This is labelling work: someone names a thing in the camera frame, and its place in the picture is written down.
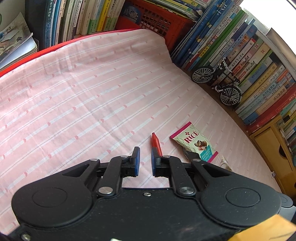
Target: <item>snack package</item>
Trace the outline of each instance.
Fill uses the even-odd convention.
[[[170,138],[183,146],[187,151],[198,153],[204,161],[211,162],[218,154],[213,149],[210,141],[191,122],[188,122],[172,134]]]

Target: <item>striped bedsheet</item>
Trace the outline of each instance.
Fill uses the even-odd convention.
[[[168,187],[154,178],[150,136],[186,161],[169,139],[191,121],[234,172],[280,191],[258,151],[230,116],[172,62],[159,35],[134,30],[93,36],[0,78],[0,232],[18,226],[17,189],[90,158],[108,162],[141,148],[140,173],[124,187]]]

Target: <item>magazine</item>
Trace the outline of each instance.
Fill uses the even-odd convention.
[[[19,15],[0,32],[0,63],[32,35],[22,13],[19,13]]]

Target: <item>book spine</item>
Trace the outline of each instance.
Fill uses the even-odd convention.
[[[109,29],[111,14],[112,14],[112,11],[114,9],[114,6],[115,6],[116,2],[117,2],[117,0],[112,0],[111,1],[111,4],[110,4],[109,10],[108,10],[105,22],[103,24],[103,31],[108,31],[108,29]]]
[[[94,8],[94,4],[95,4],[95,0],[89,0],[88,6],[86,8],[85,15],[84,15],[81,35],[86,35],[87,34],[87,30],[89,28],[89,22],[90,22],[92,10]]]
[[[122,10],[123,4],[124,4],[124,1],[121,0],[121,2],[117,6],[117,9],[116,9],[116,13],[114,15],[114,18],[111,20],[110,29],[109,29],[110,31],[112,31],[112,30],[115,29],[115,26],[116,26],[116,23],[118,21],[118,18],[119,18],[120,12]]]
[[[190,52],[190,47],[194,43],[195,39],[199,36],[199,34],[203,30],[203,28],[205,27],[205,25],[207,24],[207,22],[209,21],[209,19],[212,17],[213,13],[217,10],[218,5],[220,5],[221,3],[222,3],[221,0],[215,0],[214,4],[209,9],[209,11],[207,13],[205,13],[205,17],[202,18],[202,21],[200,23],[198,23],[197,28],[195,29],[195,31],[191,34],[191,36],[187,40],[187,42],[184,45],[184,47],[180,50],[180,52],[174,58],[173,62],[175,64],[179,64],[179,62],[183,58],[183,56],[187,52]]]
[[[209,56],[210,53],[212,53],[212,50],[214,49],[214,51],[217,49],[218,46],[220,46],[221,44],[221,40],[225,40],[225,42],[227,43],[229,41],[226,40],[227,37],[229,37],[234,31],[231,32],[231,30],[234,28],[234,26],[237,26],[239,23],[240,18],[242,17],[243,11],[240,10],[239,13],[234,17],[234,19],[227,25],[227,27],[222,31],[222,33],[220,34],[220,30],[216,36],[212,39],[212,41],[202,50],[202,52],[200,53],[200,55],[196,58],[196,60],[193,62],[193,64],[191,65],[191,67],[189,68],[189,70],[191,70],[200,60],[201,58],[203,58],[203,60],[205,59],[206,56]]]
[[[75,14],[73,16],[73,29],[72,29],[72,35],[71,35],[71,39],[74,39],[75,35],[76,35],[76,31],[77,31],[77,22],[78,22],[78,17],[79,17],[79,13],[81,10],[81,6],[82,6],[82,1],[83,0],[78,0],[77,6],[75,10]]]
[[[103,24],[104,24],[106,15],[108,13],[109,7],[110,7],[110,0],[106,0],[105,3],[104,3],[103,9],[102,9],[101,16],[99,18],[98,27],[96,29],[97,32],[100,32],[103,29]]]
[[[283,119],[286,119],[287,117],[291,117],[291,115],[295,112],[296,110],[296,104],[294,104],[289,111],[287,112],[287,114],[285,114],[285,116],[283,117]]]
[[[93,30],[94,30],[94,26],[96,25],[96,17],[98,14],[100,2],[101,0],[96,0],[94,3],[94,8],[92,10],[91,17],[89,20],[89,27],[87,29],[87,34],[92,34],[94,32]]]
[[[265,61],[266,58],[272,53],[270,48],[267,46],[267,44],[262,44],[261,47],[257,50],[257,52],[253,55],[253,57],[250,59],[250,61],[246,64],[245,68],[241,70],[236,77],[240,80],[239,87],[241,88],[244,86],[244,83],[247,81],[246,76],[250,72],[253,72],[253,69],[256,67],[257,64],[260,62]]]
[[[227,0],[225,4],[222,3],[222,5],[216,10],[215,14],[213,14],[213,16],[210,18],[209,22],[206,24],[204,29],[201,31],[201,33],[197,37],[196,41],[190,47],[189,52],[186,55],[184,55],[183,58],[181,59],[180,66],[185,65],[185,62],[187,61],[187,59],[190,58],[192,51],[195,50],[195,48],[199,45],[199,43],[205,37],[207,32],[213,27],[213,25],[219,19],[219,17],[224,12],[224,10],[226,9],[226,7],[228,6],[228,4],[230,2],[231,2],[231,0]]]
[[[249,51],[249,49],[255,44],[256,40],[254,38],[251,38],[248,43],[246,44],[246,46],[239,52],[239,54],[237,55],[237,57],[230,63],[230,65],[228,66],[229,70],[233,70],[234,67],[240,62],[240,60],[245,56],[245,54]],[[222,73],[219,76],[219,81],[222,81],[227,74],[229,74],[230,71],[225,70],[224,73]]]
[[[228,43],[224,46],[224,48],[214,57],[214,58],[211,58],[209,60],[209,62],[211,62],[211,66],[214,67],[218,64],[218,62],[223,58],[223,57],[226,57],[227,54],[229,53],[228,50],[229,48],[237,41],[238,38],[241,39],[240,35],[243,33],[243,32],[246,32],[245,30],[249,29],[250,26],[248,26],[248,24],[246,22],[244,22],[241,27],[236,31],[236,33],[233,35],[233,38],[231,38]]]
[[[241,112],[244,111],[253,101],[255,101],[259,96],[262,96],[262,93],[264,93],[266,90],[268,90],[269,86],[271,85],[271,83],[276,83],[276,81],[282,80],[285,75],[287,74],[287,71],[281,67],[279,68],[273,75],[271,78],[269,78],[267,81],[271,81],[269,82],[269,84],[267,84],[266,86],[263,86],[262,88],[260,88],[260,90],[258,90],[256,93],[254,93],[251,97],[249,97],[247,99],[247,101],[245,101],[241,106],[239,106],[237,108],[237,110],[235,111],[238,115],[241,115]]]
[[[285,138],[286,139],[288,139],[288,138],[290,138],[290,136],[292,136],[294,133],[295,133],[295,131],[296,131],[296,127],[294,127],[286,136],[285,136]]]
[[[83,2],[81,4],[81,10],[80,10],[79,17],[78,17],[76,34],[80,34],[80,32],[81,32],[81,27],[82,27],[82,23],[83,23],[83,19],[84,19],[84,13],[87,8],[87,3],[88,3],[88,0],[83,0]]]
[[[45,21],[45,48],[50,47],[50,34],[51,34],[51,22],[52,22],[52,15],[53,15],[53,0],[48,0],[48,8],[47,8],[47,15]]]
[[[261,105],[263,105],[277,90],[291,78],[291,75],[287,73],[279,82],[274,82],[267,88],[258,98],[256,98],[251,104],[247,106],[238,116],[245,120],[251,113],[257,110]]]
[[[65,21],[63,21],[63,25],[64,25],[64,31],[63,31],[63,37],[62,37],[63,42],[67,41],[68,28],[70,24],[70,17],[71,17],[74,1],[69,1],[69,2],[67,1],[67,4],[68,6],[65,7],[65,10],[67,10],[65,12],[66,16],[64,17]]]
[[[112,23],[113,23],[113,19],[114,19],[114,16],[117,12],[117,8],[118,8],[118,5],[120,4],[120,0],[117,0],[116,3],[115,3],[115,6],[114,6],[114,9],[111,13],[111,17],[110,17],[110,20],[109,20],[109,26],[108,26],[108,31],[110,31],[110,28],[112,27]]]
[[[54,46],[55,44],[55,37],[56,37],[56,31],[57,31],[57,19],[59,17],[59,8],[61,5],[61,0],[56,0],[56,7],[54,11],[54,17],[53,17],[53,24],[52,24],[52,35],[51,35],[51,42],[50,46]]]
[[[222,28],[212,37],[210,41],[206,43],[205,46],[202,46],[200,50],[194,54],[194,56],[191,58],[189,61],[188,65],[186,66],[186,70],[192,70],[193,67],[197,64],[197,58],[201,55],[204,54],[213,44],[214,42],[218,39],[218,37],[223,33],[223,31],[230,25],[231,21],[238,15],[240,12],[240,8],[237,8],[237,10],[230,16],[230,18],[227,20],[227,22],[222,26]]]
[[[231,1],[231,3],[226,7],[226,9],[223,11],[221,16],[219,17],[219,19],[215,22],[215,24],[212,26],[212,28],[207,32],[205,37],[200,41],[198,46],[191,53],[190,57],[187,59],[187,61],[183,65],[183,68],[188,64],[188,62],[191,60],[191,58],[196,54],[196,52],[199,49],[205,47],[206,41],[208,41],[210,38],[212,38],[219,31],[219,29],[224,25],[224,23],[230,18],[230,16],[234,13],[234,11],[237,8],[238,8],[238,6],[235,6],[234,2]]]
[[[55,45],[57,45],[59,43],[59,33],[61,31],[61,21],[62,21],[63,15],[64,15],[66,2],[67,2],[67,0],[61,0],[61,4],[59,7],[59,16],[57,19],[57,27],[56,27],[56,33],[55,33],[55,38],[54,38]]]
[[[229,61],[232,61],[237,54],[241,51],[241,49],[247,44],[247,42],[254,36],[255,32],[257,31],[257,27],[255,25],[251,25],[250,29],[246,32],[244,37],[242,38],[239,43],[237,43],[231,52],[227,55]]]
[[[258,48],[263,44],[262,39],[258,39],[253,47],[247,52],[244,58],[238,63],[238,65],[233,69],[232,73],[236,75],[241,69],[246,65],[246,63],[252,58],[252,56],[256,53]]]
[[[293,86],[293,84],[295,84],[295,81],[293,79],[291,79],[290,81],[286,81],[283,86],[272,95],[272,97],[270,97],[262,106],[260,106],[256,110],[256,113],[258,115],[263,114],[270,106],[277,102]]]
[[[209,62],[209,64],[210,64],[213,61],[213,59],[216,57],[216,55],[220,53],[220,51],[225,47],[225,45],[227,43],[233,44],[233,42],[231,41],[232,36],[234,36],[235,33],[238,31],[238,29],[240,29],[240,27],[244,24],[247,17],[248,17],[248,15],[245,12],[243,12],[243,15],[241,15],[237,19],[237,22],[236,22],[236,25],[234,26],[234,28],[232,26],[230,33],[228,35],[226,35],[225,40],[223,41],[223,39],[222,39],[222,41],[219,42],[219,44],[216,46],[216,49],[211,51],[210,54],[208,55],[208,57],[205,58],[204,63]]]
[[[54,37],[54,35],[52,35],[52,32],[54,31],[54,12],[55,12],[55,8],[57,5],[57,0],[53,1],[53,5],[52,5],[52,16],[51,16],[51,23],[50,23],[50,34],[49,34],[49,39],[50,39],[50,43],[49,46],[52,46],[52,38]]]
[[[267,70],[255,81],[254,84],[252,84],[246,92],[243,93],[241,103],[244,103],[250,96],[252,98],[256,98],[257,95],[259,95],[262,91],[264,91],[267,86],[272,82],[269,82],[269,77],[277,72],[277,64],[272,63]]]

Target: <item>book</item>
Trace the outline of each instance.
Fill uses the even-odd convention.
[[[212,15],[216,12],[218,5],[222,3],[221,0],[214,0],[213,5],[210,7],[210,9],[205,12],[204,16],[196,23],[194,26],[193,32],[185,42],[184,46],[181,48],[179,53],[173,58],[173,62],[176,65],[179,65],[179,62],[183,58],[184,55],[187,54],[187,52],[190,52],[190,47],[195,42],[196,38],[200,35],[203,28],[206,26],[207,22],[210,20]]]
[[[103,31],[108,31],[108,29],[109,29],[110,18],[111,18],[112,11],[115,7],[116,2],[117,2],[117,0],[111,0],[110,7],[109,7],[108,13],[106,15],[105,22],[103,24],[103,29],[102,29]]]
[[[256,100],[254,100],[245,110],[239,115],[245,124],[249,124],[254,121],[250,115],[255,112],[260,106],[262,106],[277,90],[288,80],[292,79],[291,75],[288,74],[278,83],[271,84],[271,86],[265,90]]]
[[[112,11],[111,11],[111,15],[110,15],[110,17],[108,17],[108,19],[107,19],[107,27],[106,27],[106,31],[109,31],[109,29],[110,29],[111,22],[112,22],[112,19],[114,18],[114,15],[115,15],[115,12],[116,12],[116,8],[117,8],[119,2],[120,2],[120,0],[116,0],[116,1],[115,1],[114,7],[113,7],[113,9],[112,9]]]
[[[252,56],[257,52],[258,48],[263,44],[262,39],[258,39],[256,43],[251,47],[251,49],[247,52],[247,54],[243,57],[243,59],[236,65],[236,67],[232,70],[232,73],[236,75],[242,68],[246,65],[246,63],[252,58]]]
[[[110,7],[110,0],[105,0],[105,3],[103,5],[103,9],[102,9],[102,13],[101,13],[101,16],[99,18],[98,27],[96,29],[97,32],[100,32],[100,31],[103,30],[103,24],[104,24],[104,21],[106,19],[106,15],[108,13],[109,7]]]
[[[85,13],[88,1],[89,0],[83,0],[82,1],[81,8],[80,8],[80,13],[79,13],[79,16],[78,16],[78,21],[77,21],[76,34],[80,34],[80,32],[81,32],[81,27],[82,27],[83,20],[84,20],[84,13]]]
[[[244,24],[248,15],[243,11],[241,15],[235,20],[233,24],[230,24],[230,28],[225,33],[225,35],[220,36],[217,39],[216,45],[213,46],[212,50],[209,50],[203,57],[203,60],[199,63],[199,66],[209,65],[212,59],[225,47],[229,41],[231,41],[232,36],[238,31],[238,29]]]
[[[249,104],[251,104],[258,96],[260,96],[270,85],[271,83],[275,83],[278,79],[283,79],[283,77],[286,76],[288,72],[284,68],[283,65],[281,65],[274,73],[273,75],[266,80],[266,85],[262,86],[259,90],[257,90],[252,96],[250,96],[245,102],[243,102],[241,105],[237,107],[235,112],[237,114],[241,113]]]
[[[66,42],[67,37],[68,37],[68,29],[69,29],[69,24],[70,24],[70,18],[71,18],[71,13],[72,13],[72,8],[73,8],[74,0],[67,0],[65,10],[64,10],[64,17],[63,17],[63,29],[62,29],[62,35],[61,37],[61,42]]]
[[[89,20],[89,27],[87,29],[87,34],[92,34],[96,31],[96,28],[94,28],[99,20],[99,15],[101,14],[98,14],[99,13],[99,7],[100,7],[100,4],[104,2],[104,0],[95,0],[95,3],[94,3],[94,7],[93,7],[93,10],[92,10],[92,13],[91,13],[91,17],[90,17],[90,20]]]
[[[268,108],[262,115],[246,127],[247,133],[253,133],[260,127],[269,122],[273,117],[282,111],[282,109],[296,98],[296,85],[293,85],[276,103]]]
[[[62,19],[64,16],[64,10],[65,10],[65,6],[66,6],[66,2],[67,0],[61,0],[61,4],[59,6],[59,16],[57,19],[57,25],[56,25],[56,31],[55,31],[55,37],[54,37],[54,45],[59,43],[59,34],[62,31]]]
[[[197,64],[197,58],[201,55],[204,54],[205,51],[207,51],[214,43],[215,41],[220,37],[220,35],[224,32],[224,30],[226,28],[228,28],[228,26],[230,25],[230,23],[232,22],[232,20],[235,19],[235,17],[238,15],[238,13],[240,13],[241,8],[238,7],[236,9],[236,11],[234,11],[234,13],[230,16],[230,18],[226,21],[226,23],[224,25],[222,25],[222,27],[220,28],[220,30],[216,33],[216,35],[214,35],[212,37],[212,39],[210,39],[209,41],[207,41],[207,43],[205,44],[205,46],[202,46],[200,48],[200,50],[198,50],[198,52],[196,52],[193,57],[191,58],[191,60],[189,61],[189,63],[186,66],[186,70],[192,70],[193,67]]]
[[[241,110],[241,111],[236,110],[236,112],[238,112],[238,116],[242,117],[243,115],[246,114],[247,111],[249,111],[253,107],[255,108],[254,109],[254,111],[255,111],[256,107],[258,107],[258,104],[262,103],[264,99],[267,100],[267,96],[269,96],[271,94],[271,92],[274,91],[277,87],[279,88],[280,86],[282,86],[283,83],[285,83],[288,80],[288,78],[290,78],[290,77],[291,77],[291,75],[288,71],[286,71],[286,70],[283,71],[281,73],[281,75],[275,81],[273,81],[262,93],[260,93],[259,96],[257,96],[255,99],[253,99],[253,101],[251,103],[249,103],[247,105],[247,102],[245,102],[238,109],[238,110],[241,110],[242,107],[245,106],[245,108],[243,108],[243,110]]]
[[[279,69],[283,71],[284,66],[281,65]],[[272,78],[269,79],[269,77],[273,73],[276,73],[276,71],[277,64],[273,62],[267,68],[267,70],[243,93],[240,105],[242,105],[242,103],[244,103],[251,95],[253,95],[254,92],[257,91],[258,93],[261,93],[273,81]]]
[[[292,136],[294,133],[295,133],[295,131],[296,131],[296,127],[294,127],[286,136],[285,136],[285,138],[286,139],[288,139],[288,138],[290,138],[290,136]]]
[[[243,10],[240,10],[216,41],[214,41],[212,45],[209,44],[206,46],[193,64],[197,63],[197,66],[203,66],[218,48],[223,48],[244,23],[245,14],[246,13]]]
[[[112,30],[115,29],[115,26],[116,26],[116,23],[118,21],[118,17],[120,15],[123,4],[124,4],[124,0],[120,0],[120,2],[118,3],[118,6],[116,8],[116,12],[114,14],[114,17],[111,19],[109,31],[112,31]]]
[[[221,16],[218,18],[218,20],[214,23],[214,25],[210,28],[210,30],[207,32],[207,34],[201,39],[201,41],[198,43],[196,48],[191,52],[190,56],[186,60],[186,62],[183,64],[182,68],[184,69],[191,58],[194,57],[194,55],[202,48],[205,47],[206,41],[212,39],[213,36],[216,35],[216,33],[221,29],[221,27],[224,25],[224,23],[230,18],[230,16],[234,13],[234,11],[238,8],[238,6],[235,6],[234,2],[231,1],[230,4],[227,5],[226,9],[222,12]]]
[[[288,103],[285,108],[280,112],[280,115],[282,117],[284,117],[288,111],[290,110],[290,108],[292,108],[292,106],[296,103],[296,99],[292,100],[290,103]]]
[[[51,23],[50,23],[50,32],[49,32],[49,46],[52,46],[52,38],[54,35],[52,35],[52,32],[54,30],[54,15],[55,15],[55,8],[56,8],[56,5],[57,5],[57,0],[54,0],[53,3],[52,3],[52,16],[51,16]]]
[[[296,116],[289,122],[288,125],[286,125],[283,130],[284,130],[284,133],[285,135],[288,135],[288,133],[293,130],[293,128],[295,127],[296,125]]]
[[[56,31],[57,31],[57,20],[59,17],[59,8],[61,5],[62,0],[55,0],[56,1],[56,6],[54,10],[54,17],[53,17],[53,22],[52,22],[52,35],[51,35],[51,42],[50,46],[55,45],[55,36],[56,36]]]
[[[25,43],[33,34],[29,31],[22,13],[0,32],[0,63]]]
[[[285,116],[283,116],[283,121],[287,122],[289,119],[291,119],[291,116],[293,115],[293,113],[296,111],[296,104],[294,104],[289,110],[288,112],[285,114]]]
[[[287,80],[281,88],[277,90],[262,106],[260,106],[255,112],[257,115],[261,115],[266,111],[270,106],[277,102],[292,86],[295,84],[295,81],[291,79]]]
[[[207,24],[204,27],[204,29],[198,35],[196,41],[192,44],[192,46],[188,50],[187,54],[185,54],[183,56],[183,58],[181,59],[180,64],[179,64],[180,66],[183,66],[185,64],[186,60],[191,56],[192,51],[194,51],[195,48],[199,45],[199,43],[201,42],[201,40],[205,37],[205,35],[212,28],[212,26],[215,24],[215,22],[219,19],[219,17],[224,12],[224,10],[226,9],[226,7],[229,5],[230,2],[231,2],[231,0],[227,0],[225,2],[225,4],[222,3],[221,6],[219,6],[217,8],[217,10],[215,11],[215,13],[212,15],[212,17],[207,22]]]
[[[244,78],[256,67],[269,50],[270,47],[266,43],[263,43],[244,68],[236,74],[236,77],[240,80],[239,87],[243,84]]]
[[[232,62],[230,62],[229,59],[226,57],[225,62],[228,64],[229,70],[233,70],[235,68],[235,66],[240,62],[240,60],[245,56],[245,54],[250,50],[250,48],[255,44],[255,42],[256,40],[254,38],[251,38],[248,41],[248,43],[245,45],[245,47],[239,52],[236,58],[232,60]],[[219,82],[222,81],[226,77],[226,75],[229,73],[230,71],[225,70],[224,73],[222,73],[219,76]]]
[[[96,0],[89,0],[88,1],[87,7],[86,7],[85,13],[84,13],[82,30],[80,32],[81,35],[87,34],[87,30],[89,29],[89,22],[90,22],[90,18],[91,18],[92,10],[94,8],[95,1]]]
[[[223,58],[223,57],[226,57],[227,54],[230,52],[228,51],[232,45],[237,42],[237,39],[241,39],[241,35],[243,32],[246,32],[245,29],[248,28],[249,29],[249,25],[244,22],[240,28],[235,32],[235,34],[232,36],[232,38],[228,41],[228,43],[224,46],[224,48],[215,56],[215,58],[212,60],[210,59],[209,62],[210,62],[210,65],[212,67],[215,67],[218,65],[218,63],[220,62],[220,60]]]
[[[69,25],[67,40],[74,39],[76,30],[77,30],[77,21],[79,17],[80,8],[82,5],[82,0],[75,0],[75,1],[76,2],[72,8],[71,21]]]
[[[46,20],[45,20],[45,28],[44,28],[44,40],[45,40],[45,48],[50,47],[50,36],[52,32],[52,16],[54,12],[52,11],[54,5],[53,0],[48,0],[47,2],[47,10],[45,12]]]
[[[250,64],[246,66],[240,73],[238,79],[240,80],[239,87],[243,92],[245,92],[253,82],[251,82],[249,79],[257,72],[257,70],[262,66],[262,64],[267,60],[265,65],[270,65],[272,63],[272,59],[269,58],[269,56],[273,53],[271,49],[265,48],[263,46],[262,48],[259,48],[258,51],[260,51],[258,54],[256,53],[250,60]]]

